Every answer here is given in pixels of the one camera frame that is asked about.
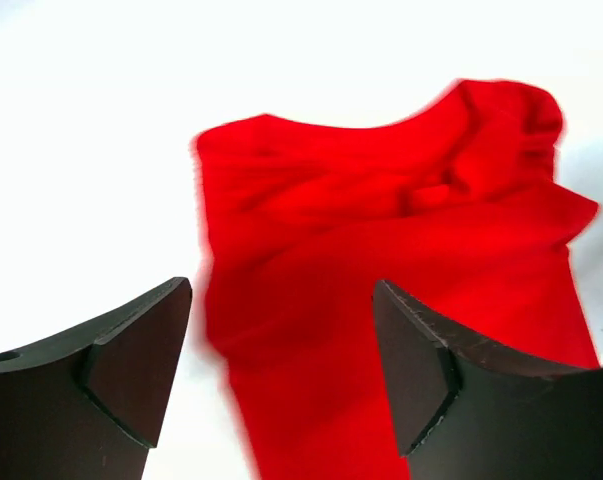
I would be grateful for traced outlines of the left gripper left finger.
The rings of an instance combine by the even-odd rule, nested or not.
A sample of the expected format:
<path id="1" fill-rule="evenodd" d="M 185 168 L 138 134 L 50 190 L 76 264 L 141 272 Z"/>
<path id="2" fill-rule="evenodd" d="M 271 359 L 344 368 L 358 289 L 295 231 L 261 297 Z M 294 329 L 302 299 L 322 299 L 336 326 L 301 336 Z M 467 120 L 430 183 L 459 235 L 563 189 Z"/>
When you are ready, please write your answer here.
<path id="1" fill-rule="evenodd" d="M 0 480 L 142 477 L 192 304 L 188 279 L 0 353 Z"/>

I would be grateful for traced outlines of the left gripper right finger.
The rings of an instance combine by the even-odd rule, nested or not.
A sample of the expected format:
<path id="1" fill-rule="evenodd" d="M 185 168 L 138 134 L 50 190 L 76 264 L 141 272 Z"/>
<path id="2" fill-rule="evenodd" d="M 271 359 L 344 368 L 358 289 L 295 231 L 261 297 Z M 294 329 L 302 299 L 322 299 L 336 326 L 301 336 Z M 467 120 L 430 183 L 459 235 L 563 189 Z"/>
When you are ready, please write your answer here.
<path id="1" fill-rule="evenodd" d="M 603 479 L 603 367 L 542 359 L 393 283 L 373 316 L 396 444 L 415 479 Z"/>

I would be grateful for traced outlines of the red t shirt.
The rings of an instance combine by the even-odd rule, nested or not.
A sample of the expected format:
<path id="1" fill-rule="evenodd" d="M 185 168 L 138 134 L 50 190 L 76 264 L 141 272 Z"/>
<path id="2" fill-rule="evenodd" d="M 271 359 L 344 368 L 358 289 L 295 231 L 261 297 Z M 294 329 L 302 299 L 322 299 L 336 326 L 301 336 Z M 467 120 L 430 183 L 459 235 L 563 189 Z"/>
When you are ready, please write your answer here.
<path id="1" fill-rule="evenodd" d="M 569 266 L 597 204 L 559 186 L 545 90 L 461 80 L 368 129 L 260 115 L 207 130 L 207 341 L 261 479 L 404 479 L 373 327 L 388 280 L 506 345 L 593 368 Z"/>

